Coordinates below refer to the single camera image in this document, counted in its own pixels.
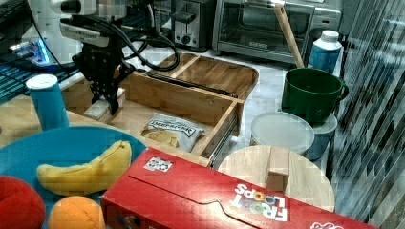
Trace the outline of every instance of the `toy fruit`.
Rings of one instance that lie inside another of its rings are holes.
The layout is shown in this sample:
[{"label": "toy fruit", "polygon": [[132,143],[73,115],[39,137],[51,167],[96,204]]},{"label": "toy fruit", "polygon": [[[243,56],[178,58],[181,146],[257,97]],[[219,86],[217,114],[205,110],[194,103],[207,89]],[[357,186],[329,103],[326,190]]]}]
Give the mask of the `toy fruit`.
[{"label": "toy fruit", "polygon": [[43,164],[37,168],[41,185],[61,196],[85,196],[108,189],[131,164],[131,145],[117,141],[89,163],[70,167]]},{"label": "toy fruit", "polygon": [[50,212],[48,229],[105,229],[101,207],[85,197],[63,198]]},{"label": "toy fruit", "polygon": [[0,229],[38,229],[45,220],[45,205],[25,181],[0,176]]}]

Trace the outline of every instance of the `snack bag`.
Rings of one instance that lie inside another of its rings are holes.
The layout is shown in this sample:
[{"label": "snack bag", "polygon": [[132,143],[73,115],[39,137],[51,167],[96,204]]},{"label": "snack bag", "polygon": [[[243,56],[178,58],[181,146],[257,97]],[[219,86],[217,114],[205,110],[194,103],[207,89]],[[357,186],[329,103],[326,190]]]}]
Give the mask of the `snack bag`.
[{"label": "snack bag", "polygon": [[154,114],[140,135],[191,152],[204,129],[179,117]]}]

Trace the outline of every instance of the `round wooden board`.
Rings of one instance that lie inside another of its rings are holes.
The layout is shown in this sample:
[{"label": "round wooden board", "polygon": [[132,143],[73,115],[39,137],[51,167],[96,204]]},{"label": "round wooden board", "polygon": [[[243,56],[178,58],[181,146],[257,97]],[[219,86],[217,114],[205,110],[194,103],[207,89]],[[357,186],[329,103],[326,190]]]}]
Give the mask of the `round wooden board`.
[{"label": "round wooden board", "polygon": [[315,164],[288,149],[249,146],[230,154],[218,171],[267,188],[269,172],[286,175],[286,196],[334,210],[334,192],[326,176]]}]

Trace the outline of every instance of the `banana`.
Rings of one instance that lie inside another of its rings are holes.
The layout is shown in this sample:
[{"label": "banana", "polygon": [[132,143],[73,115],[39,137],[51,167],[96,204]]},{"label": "banana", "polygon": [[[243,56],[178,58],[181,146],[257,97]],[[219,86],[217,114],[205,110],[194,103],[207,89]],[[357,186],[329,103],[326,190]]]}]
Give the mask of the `banana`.
[{"label": "banana", "polygon": [[107,190],[130,166],[131,145],[117,141],[89,163],[69,167],[42,164],[36,170],[39,183],[61,196],[85,196]]}]

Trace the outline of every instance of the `toaster oven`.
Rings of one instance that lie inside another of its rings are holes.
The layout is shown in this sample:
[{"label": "toaster oven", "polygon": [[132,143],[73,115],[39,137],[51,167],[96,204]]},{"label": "toaster oven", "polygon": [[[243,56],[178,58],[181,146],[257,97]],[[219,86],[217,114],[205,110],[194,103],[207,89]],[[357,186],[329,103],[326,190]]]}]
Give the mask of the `toaster oven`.
[{"label": "toaster oven", "polygon": [[[342,0],[277,1],[286,9],[301,56],[305,56],[310,33],[339,29]],[[218,0],[213,50],[234,52],[269,60],[294,63],[274,13],[275,0]]]}]

